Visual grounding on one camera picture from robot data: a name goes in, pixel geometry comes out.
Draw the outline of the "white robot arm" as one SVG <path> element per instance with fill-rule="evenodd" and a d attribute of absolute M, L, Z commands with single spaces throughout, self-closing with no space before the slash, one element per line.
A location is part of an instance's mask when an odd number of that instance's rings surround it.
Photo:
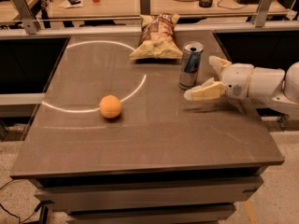
<path fill-rule="evenodd" d="M 217 56 L 209 57 L 209 65 L 219 80 L 209 78 L 202 85 L 184 92 L 189 101 L 214 100 L 225 95 L 234 100 L 251 100 L 286 115 L 299 115 L 299 63 L 287 72 L 282 69 L 231 63 Z"/>

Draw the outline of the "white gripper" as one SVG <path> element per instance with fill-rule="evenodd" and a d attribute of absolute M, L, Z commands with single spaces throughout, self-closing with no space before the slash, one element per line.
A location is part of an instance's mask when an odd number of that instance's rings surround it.
<path fill-rule="evenodd" d="M 230 98 L 243 100 L 248 97 L 249 81 L 253 72 L 252 64 L 235 63 L 217 56 L 210 56 L 209 65 L 214 69 L 221 81 L 208 79 L 202 85 L 193 87 L 184 92 L 188 101 L 203 101 L 220 98 L 225 94 Z"/>

